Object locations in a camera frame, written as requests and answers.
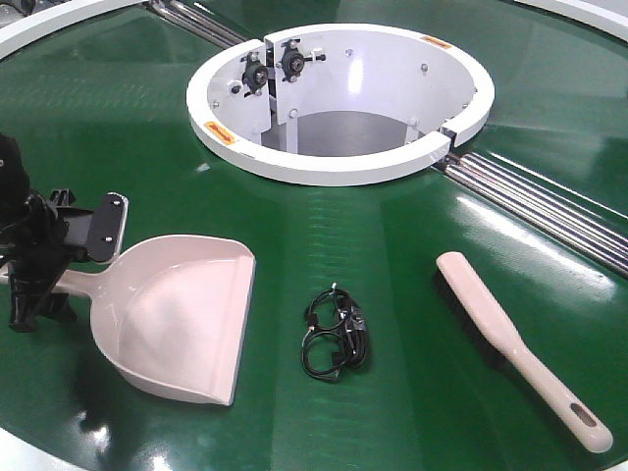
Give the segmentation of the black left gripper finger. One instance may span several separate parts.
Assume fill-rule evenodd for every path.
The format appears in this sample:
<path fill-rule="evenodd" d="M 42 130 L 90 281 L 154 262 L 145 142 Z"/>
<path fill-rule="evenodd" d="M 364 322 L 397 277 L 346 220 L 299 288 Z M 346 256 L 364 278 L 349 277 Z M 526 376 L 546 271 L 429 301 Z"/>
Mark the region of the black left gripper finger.
<path fill-rule="evenodd" d="M 18 333 L 37 330 L 37 318 L 45 317 L 59 323 L 73 323 L 78 316 L 69 296 L 54 292 L 49 280 L 36 280 L 9 276 L 11 289 L 11 315 L 9 327 Z"/>
<path fill-rule="evenodd" d="M 106 193 L 91 215 L 86 240 L 88 257 L 100 264 L 112 263 L 121 253 L 129 213 L 128 199 Z"/>

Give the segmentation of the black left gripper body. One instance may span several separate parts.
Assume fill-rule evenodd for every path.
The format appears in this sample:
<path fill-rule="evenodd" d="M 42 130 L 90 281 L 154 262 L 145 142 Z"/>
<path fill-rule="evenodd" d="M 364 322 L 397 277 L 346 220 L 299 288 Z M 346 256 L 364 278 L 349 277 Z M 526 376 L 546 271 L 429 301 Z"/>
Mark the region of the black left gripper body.
<path fill-rule="evenodd" d="M 67 188 L 55 189 L 49 199 L 31 189 L 20 205 L 1 205 L 1 264 L 16 284 L 50 289 L 71 264 L 90 260 L 94 212 L 74 202 Z"/>

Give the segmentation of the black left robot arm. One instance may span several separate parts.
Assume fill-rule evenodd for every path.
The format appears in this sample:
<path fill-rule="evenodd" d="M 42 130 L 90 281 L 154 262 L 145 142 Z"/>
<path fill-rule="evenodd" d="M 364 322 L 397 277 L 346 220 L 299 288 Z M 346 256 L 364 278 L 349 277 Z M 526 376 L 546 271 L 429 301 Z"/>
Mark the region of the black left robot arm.
<path fill-rule="evenodd" d="M 74 205 L 67 188 L 49 197 L 33 189 L 17 141 L 1 136 L 1 265 L 11 290 L 9 327 L 37 330 L 46 317 L 70 323 L 77 314 L 55 286 L 74 262 L 109 263 L 121 251 L 128 200 L 105 194 L 95 209 Z"/>

